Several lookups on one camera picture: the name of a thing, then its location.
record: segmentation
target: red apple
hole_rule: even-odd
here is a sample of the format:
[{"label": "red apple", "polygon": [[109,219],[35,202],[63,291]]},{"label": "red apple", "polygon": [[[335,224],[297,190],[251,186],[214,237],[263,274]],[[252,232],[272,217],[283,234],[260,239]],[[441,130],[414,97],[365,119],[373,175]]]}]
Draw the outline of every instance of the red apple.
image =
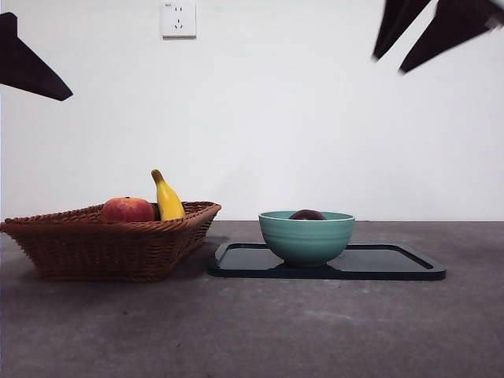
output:
[{"label": "red apple", "polygon": [[322,221],[325,219],[325,216],[323,213],[316,210],[303,209],[296,211],[289,217],[289,219],[298,219],[298,220],[306,219],[309,221]]},{"label": "red apple", "polygon": [[149,222],[154,221],[154,208],[145,199],[114,197],[105,202],[100,214],[104,222]]}]

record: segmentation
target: bowl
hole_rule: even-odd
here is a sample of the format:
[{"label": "bowl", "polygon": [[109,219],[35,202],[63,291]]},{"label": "bowl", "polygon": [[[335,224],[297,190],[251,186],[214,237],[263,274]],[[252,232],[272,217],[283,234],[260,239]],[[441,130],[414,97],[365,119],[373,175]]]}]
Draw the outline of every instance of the bowl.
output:
[{"label": "bowl", "polygon": [[295,211],[259,214],[268,248],[289,265],[320,266],[340,255],[352,235],[355,217],[324,212],[325,220],[289,219]]}]

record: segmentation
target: table surface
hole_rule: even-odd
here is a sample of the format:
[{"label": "table surface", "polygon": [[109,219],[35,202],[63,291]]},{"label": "table surface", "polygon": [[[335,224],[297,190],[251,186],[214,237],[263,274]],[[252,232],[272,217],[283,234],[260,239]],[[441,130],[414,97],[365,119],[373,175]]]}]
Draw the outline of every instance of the table surface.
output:
[{"label": "table surface", "polygon": [[504,376],[504,223],[356,222],[351,243],[409,246],[440,281],[220,278],[226,242],[256,221],[214,221],[159,283],[45,282],[2,237],[2,371],[45,377]]}]

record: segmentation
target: yellow banana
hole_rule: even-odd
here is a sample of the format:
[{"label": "yellow banana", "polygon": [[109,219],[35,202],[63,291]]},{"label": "yellow banana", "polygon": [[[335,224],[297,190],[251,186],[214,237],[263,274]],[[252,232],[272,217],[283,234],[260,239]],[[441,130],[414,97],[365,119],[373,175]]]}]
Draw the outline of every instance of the yellow banana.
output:
[{"label": "yellow banana", "polygon": [[180,202],[175,191],[163,179],[161,172],[153,169],[150,174],[156,183],[157,206],[159,207],[161,220],[169,221],[186,215],[182,202]]}]

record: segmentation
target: power outlet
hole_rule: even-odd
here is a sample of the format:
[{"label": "power outlet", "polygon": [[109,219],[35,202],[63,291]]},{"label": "power outlet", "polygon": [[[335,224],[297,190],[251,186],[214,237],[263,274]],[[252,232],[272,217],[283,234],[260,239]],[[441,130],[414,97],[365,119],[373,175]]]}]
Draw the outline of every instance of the power outlet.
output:
[{"label": "power outlet", "polygon": [[162,16],[163,39],[196,38],[196,1],[165,2]]}]

